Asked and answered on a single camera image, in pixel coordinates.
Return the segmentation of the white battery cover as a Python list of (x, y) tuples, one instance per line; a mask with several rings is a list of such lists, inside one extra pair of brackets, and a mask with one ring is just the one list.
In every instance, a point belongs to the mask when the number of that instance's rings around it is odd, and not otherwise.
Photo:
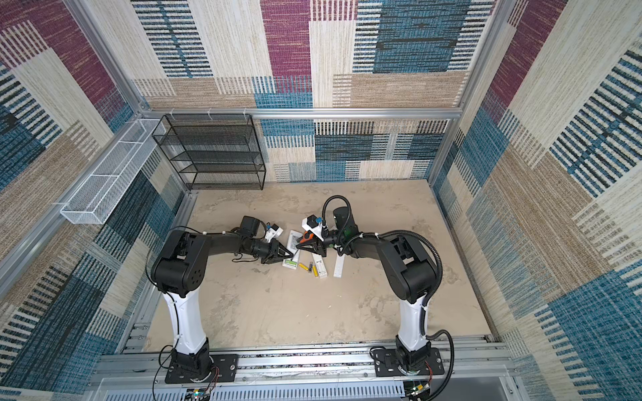
[(344, 270), (345, 255), (337, 256), (334, 264), (334, 277), (341, 278)]

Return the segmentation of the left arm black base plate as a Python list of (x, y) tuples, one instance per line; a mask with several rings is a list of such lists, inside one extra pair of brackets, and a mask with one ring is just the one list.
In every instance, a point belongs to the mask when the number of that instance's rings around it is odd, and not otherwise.
[(174, 360), (166, 373), (165, 384), (232, 383), (237, 374), (238, 354), (211, 354), (205, 369), (190, 370)]

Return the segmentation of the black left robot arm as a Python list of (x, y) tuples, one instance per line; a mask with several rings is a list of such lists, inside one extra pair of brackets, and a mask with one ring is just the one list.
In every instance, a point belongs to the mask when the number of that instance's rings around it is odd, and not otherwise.
[(249, 255), (262, 264), (280, 263), (294, 254), (275, 237), (257, 235), (267, 225), (245, 216), (229, 232), (194, 232), (185, 227), (173, 230), (154, 263), (150, 278), (162, 293), (171, 317), (175, 349), (172, 360), (185, 366), (207, 364), (209, 344), (202, 328), (199, 288), (210, 256)]

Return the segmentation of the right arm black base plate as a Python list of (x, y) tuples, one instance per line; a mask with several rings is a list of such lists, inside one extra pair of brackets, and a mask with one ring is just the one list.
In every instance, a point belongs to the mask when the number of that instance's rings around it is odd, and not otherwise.
[(440, 351), (424, 347), (407, 353), (404, 349), (385, 349), (381, 346), (369, 349), (377, 377), (443, 375), (446, 368)]

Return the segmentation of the orange handled screwdriver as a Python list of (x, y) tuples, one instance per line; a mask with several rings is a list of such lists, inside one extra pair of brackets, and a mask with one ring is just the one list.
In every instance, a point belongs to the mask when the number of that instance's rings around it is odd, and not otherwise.
[(305, 233), (304, 233), (304, 235), (301, 237), (301, 239), (299, 240), (299, 243), (300, 243), (300, 244), (303, 244), (304, 242), (309, 242), (309, 241), (314, 240), (314, 238), (315, 238), (314, 233), (312, 233), (311, 231), (307, 231), (307, 232), (305, 232)]

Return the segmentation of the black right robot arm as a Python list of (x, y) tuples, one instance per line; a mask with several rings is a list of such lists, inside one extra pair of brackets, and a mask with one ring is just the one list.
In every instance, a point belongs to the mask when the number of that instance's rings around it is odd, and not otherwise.
[(426, 238), (407, 230), (361, 232), (348, 206), (335, 209), (334, 220), (336, 228), (329, 229), (324, 217), (304, 218), (304, 235), (297, 249), (324, 257), (332, 248), (339, 257), (381, 263), (392, 292), (400, 300), (395, 359), (404, 374), (419, 372), (431, 356), (431, 339), (426, 332), (428, 307), (443, 279), (438, 252)]

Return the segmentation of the white remote with grey screen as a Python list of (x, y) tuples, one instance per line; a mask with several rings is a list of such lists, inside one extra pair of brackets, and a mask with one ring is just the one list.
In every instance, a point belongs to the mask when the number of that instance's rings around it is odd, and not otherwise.
[(287, 267), (292, 270), (296, 270), (299, 267), (300, 252), (299, 252), (299, 249), (297, 249), (297, 245), (299, 245), (299, 241), (302, 238), (303, 238), (303, 234), (301, 232), (291, 231), (289, 233), (289, 238), (288, 238), (286, 247), (288, 251), (293, 254), (293, 256), (282, 261), (283, 267)]

